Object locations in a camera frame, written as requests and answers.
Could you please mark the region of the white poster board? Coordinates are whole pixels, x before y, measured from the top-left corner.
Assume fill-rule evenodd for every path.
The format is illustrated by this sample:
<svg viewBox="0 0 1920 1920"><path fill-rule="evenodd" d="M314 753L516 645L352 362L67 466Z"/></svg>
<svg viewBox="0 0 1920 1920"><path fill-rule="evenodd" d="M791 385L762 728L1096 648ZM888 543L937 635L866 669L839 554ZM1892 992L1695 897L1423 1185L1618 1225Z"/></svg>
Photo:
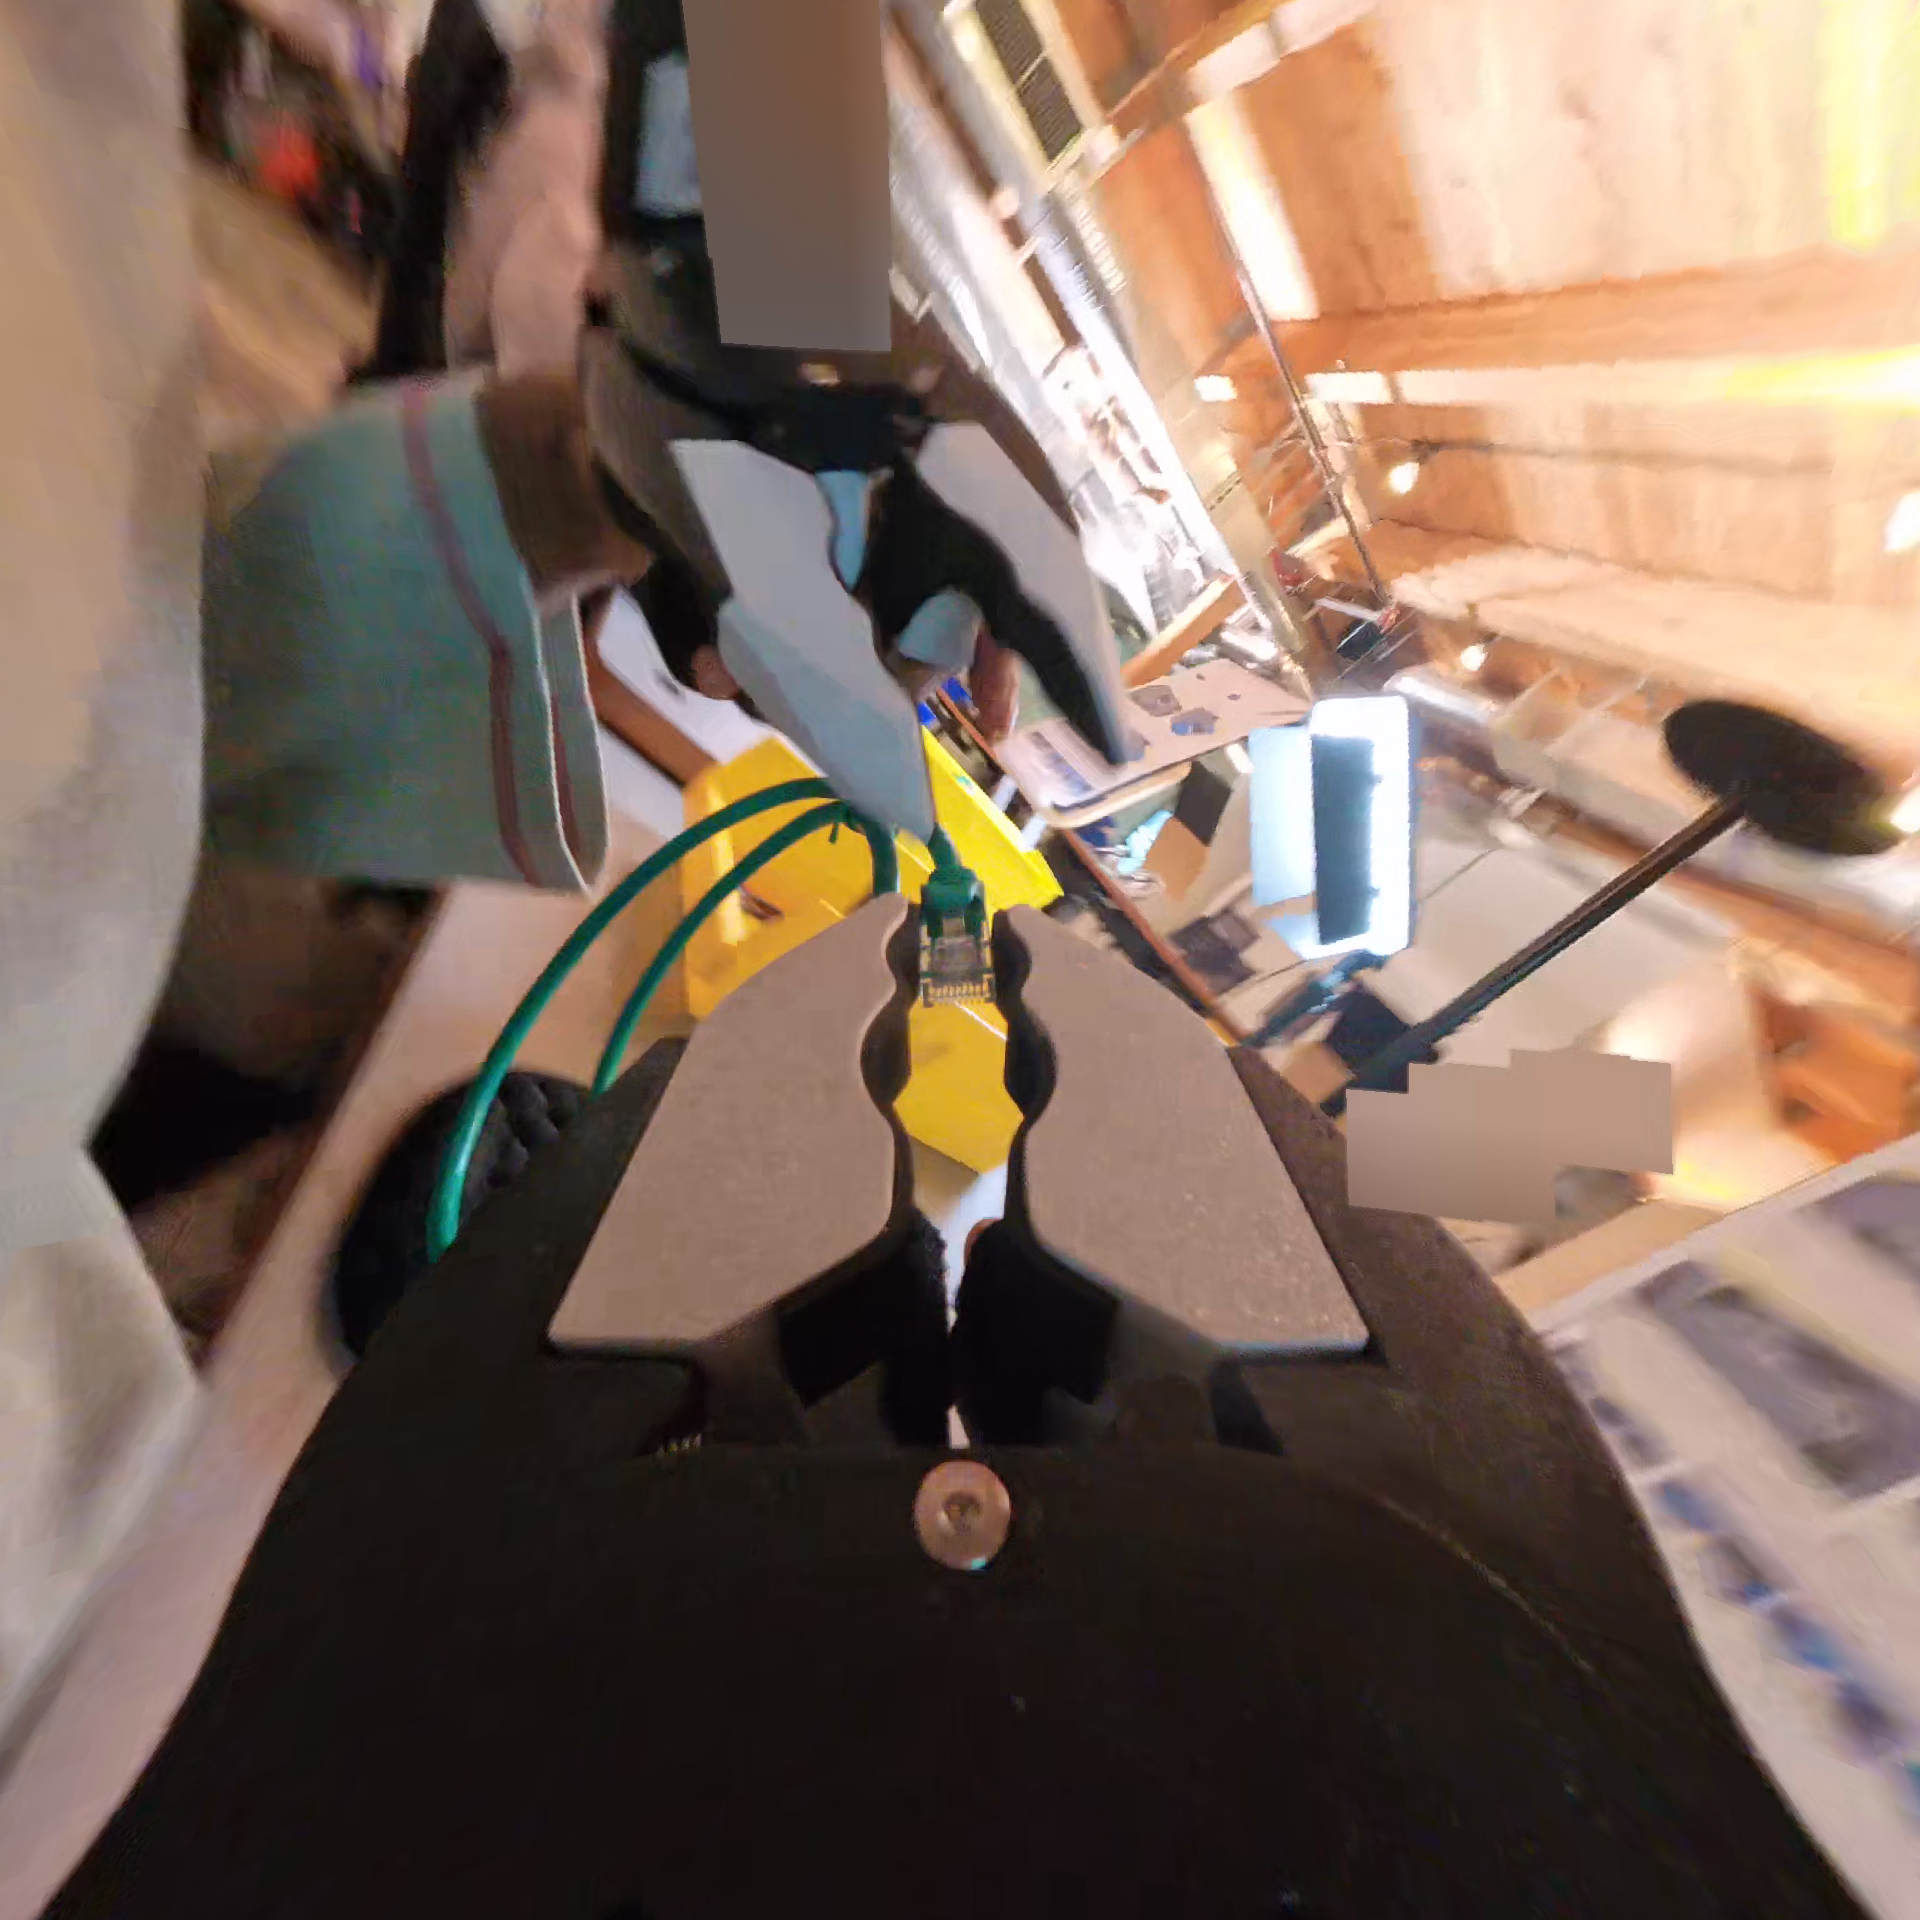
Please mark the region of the white poster board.
<svg viewBox="0 0 1920 1920"><path fill-rule="evenodd" d="M1917 1917L1917 1137L1508 1293L1775 1785L1870 1917Z"/></svg>

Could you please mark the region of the yellow plastic bin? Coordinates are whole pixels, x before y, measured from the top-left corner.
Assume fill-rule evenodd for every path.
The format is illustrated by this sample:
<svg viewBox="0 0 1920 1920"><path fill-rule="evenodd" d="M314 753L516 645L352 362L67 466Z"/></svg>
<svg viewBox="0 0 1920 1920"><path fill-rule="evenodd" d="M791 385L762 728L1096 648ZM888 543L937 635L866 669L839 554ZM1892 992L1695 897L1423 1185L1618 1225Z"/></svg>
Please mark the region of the yellow plastic bin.
<svg viewBox="0 0 1920 1920"><path fill-rule="evenodd" d="M1060 883L1045 860L1022 841L994 800L930 730L923 757L941 825L978 878L985 905L992 910L1051 905ZM683 790L686 825L808 772L803 753L771 734L690 779ZM735 862L801 813L803 804L775 807L690 853L678 865L683 905L696 905ZM784 853L693 935L683 955L690 1014L711 1014L745 980L860 910L866 897L869 853L851 830L815 832ZM906 1038L912 1077L897 1101L905 1133L974 1171L1003 1166L1017 1111L1003 1087L1005 1021L994 1005L988 999L917 1005L906 1017Z"/></svg>

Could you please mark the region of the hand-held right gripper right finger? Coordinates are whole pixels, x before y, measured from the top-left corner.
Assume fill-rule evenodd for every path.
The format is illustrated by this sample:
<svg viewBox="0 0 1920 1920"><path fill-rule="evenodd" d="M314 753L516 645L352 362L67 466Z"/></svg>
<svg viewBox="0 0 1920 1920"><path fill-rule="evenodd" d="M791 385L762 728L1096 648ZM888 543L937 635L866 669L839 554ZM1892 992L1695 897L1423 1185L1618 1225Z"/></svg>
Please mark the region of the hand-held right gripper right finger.
<svg viewBox="0 0 1920 1920"><path fill-rule="evenodd" d="M1221 1357L1354 1356L1340 1266L1228 1046L1037 908L994 918L1013 1215L1133 1322Z"/></svg>

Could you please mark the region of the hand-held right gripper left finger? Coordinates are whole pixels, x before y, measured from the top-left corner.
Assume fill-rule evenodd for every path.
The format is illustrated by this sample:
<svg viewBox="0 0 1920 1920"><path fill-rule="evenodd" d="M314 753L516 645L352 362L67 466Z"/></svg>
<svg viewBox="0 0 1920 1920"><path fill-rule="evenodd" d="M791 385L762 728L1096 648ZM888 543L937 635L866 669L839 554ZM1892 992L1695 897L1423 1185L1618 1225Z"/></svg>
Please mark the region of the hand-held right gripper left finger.
<svg viewBox="0 0 1920 1920"><path fill-rule="evenodd" d="M551 1341L696 1353L879 1245L912 1159L913 985L906 902L866 902L735 985L610 1187Z"/></svg>

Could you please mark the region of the black honeycomb padded rest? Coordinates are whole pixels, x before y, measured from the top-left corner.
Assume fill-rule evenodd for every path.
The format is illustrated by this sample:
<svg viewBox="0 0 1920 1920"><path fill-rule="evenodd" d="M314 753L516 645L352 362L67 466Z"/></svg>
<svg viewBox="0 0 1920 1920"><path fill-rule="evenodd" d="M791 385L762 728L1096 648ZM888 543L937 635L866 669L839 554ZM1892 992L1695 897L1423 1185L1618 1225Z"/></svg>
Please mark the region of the black honeycomb padded rest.
<svg viewBox="0 0 1920 1920"><path fill-rule="evenodd" d="M470 1084L432 1098L395 1133L352 1206L333 1254L327 1300L338 1346L358 1362L395 1304L432 1266L428 1225L446 1147ZM582 1112L587 1087L541 1071L509 1071L477 1137L460 1221L521 1177L524 1166Z"/></svg>

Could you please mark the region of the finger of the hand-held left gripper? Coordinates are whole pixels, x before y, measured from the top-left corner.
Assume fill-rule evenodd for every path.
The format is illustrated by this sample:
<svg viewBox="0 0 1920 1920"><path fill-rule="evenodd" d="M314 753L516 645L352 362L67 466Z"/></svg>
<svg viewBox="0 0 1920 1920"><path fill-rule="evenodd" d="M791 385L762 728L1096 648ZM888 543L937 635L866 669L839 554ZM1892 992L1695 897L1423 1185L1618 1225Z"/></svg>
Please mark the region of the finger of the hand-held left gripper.
<svg viewBox="0 0 1920 1920"><path fill-rule="evenodd" d="M716 619L735 684L855 813L927 837L917 706L851 595L874 473L805 473L739 442L677 442L672 456L727 577Z"/></svg>
<svg viewBox="0 0 1920 1920"><path fill-rule="evenodd" d="M1078 524L984 425L934 425L874 493L869 611L882 648L905 660L934 605L967 605L1092 753L1133 757L1114 623Z"/></svg>

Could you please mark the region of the person's left hand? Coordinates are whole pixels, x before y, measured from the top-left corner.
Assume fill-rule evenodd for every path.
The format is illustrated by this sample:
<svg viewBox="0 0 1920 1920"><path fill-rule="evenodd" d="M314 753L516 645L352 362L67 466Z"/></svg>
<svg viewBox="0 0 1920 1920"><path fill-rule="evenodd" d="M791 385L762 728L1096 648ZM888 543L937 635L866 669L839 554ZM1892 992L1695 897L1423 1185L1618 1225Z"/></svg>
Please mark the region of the person's left hand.
<svg viewBox="0 0 1920 1920"><path fill-rule="evenodd" d="M541 611L631 586L653 551L610 512L575 376L488 376L474 399L498 514Z"/></svg>

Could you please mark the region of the white poster on stand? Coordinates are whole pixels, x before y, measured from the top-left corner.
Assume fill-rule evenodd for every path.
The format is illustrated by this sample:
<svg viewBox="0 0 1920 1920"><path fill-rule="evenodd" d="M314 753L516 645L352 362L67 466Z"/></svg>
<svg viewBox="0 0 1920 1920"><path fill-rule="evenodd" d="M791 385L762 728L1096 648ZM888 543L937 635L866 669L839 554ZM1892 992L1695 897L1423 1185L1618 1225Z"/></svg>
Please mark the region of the white poster on stand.
<svg viewBox="0 0 1920 1920"><path fill-rule="evenodd" d="M1305 715L1305 692L1210 660L1123 692L1120 759L1089 746L1066 717L1042 717L999 743L999 769L1036 813L1066 830L1173 788L1196 759L1243 743L1255 730Z"/></svg>

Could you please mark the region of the white studio light panel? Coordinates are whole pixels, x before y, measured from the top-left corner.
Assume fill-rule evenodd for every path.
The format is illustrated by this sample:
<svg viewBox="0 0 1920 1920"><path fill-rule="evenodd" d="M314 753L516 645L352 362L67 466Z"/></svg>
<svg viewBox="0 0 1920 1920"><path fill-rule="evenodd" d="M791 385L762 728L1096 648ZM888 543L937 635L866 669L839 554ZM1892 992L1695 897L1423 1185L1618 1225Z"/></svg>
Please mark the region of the white studio light panel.
<svg viewBox="0 0 1920 1920"><path fill-rule="evenodd" d="M1418 918L1419 728L1350 694L1250 734L1250 905L1295 955L1390 959Z"/></svg>

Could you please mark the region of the black round disc on stand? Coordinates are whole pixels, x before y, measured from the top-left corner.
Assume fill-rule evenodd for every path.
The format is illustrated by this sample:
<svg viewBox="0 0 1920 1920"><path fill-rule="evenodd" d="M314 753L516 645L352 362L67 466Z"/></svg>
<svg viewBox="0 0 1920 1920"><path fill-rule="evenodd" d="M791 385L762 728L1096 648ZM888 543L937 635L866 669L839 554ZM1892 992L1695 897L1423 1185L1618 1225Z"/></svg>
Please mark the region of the black round disc on stand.
<svg viewBox="0 0 1920 1920"><path fill-rule="evenodd" d="M1432 1064L1445 1038L1735 830L1820 860L1866 860L1901 841L1883 777L1835 738L1779 711L1723 698L1685 703L1663 721L1663 746L1708 807L1529 948L1366 1059L1318 1101L1324 1117L1342 1117L1359 1091L1404 1091L1409 1067Z"/></svg>

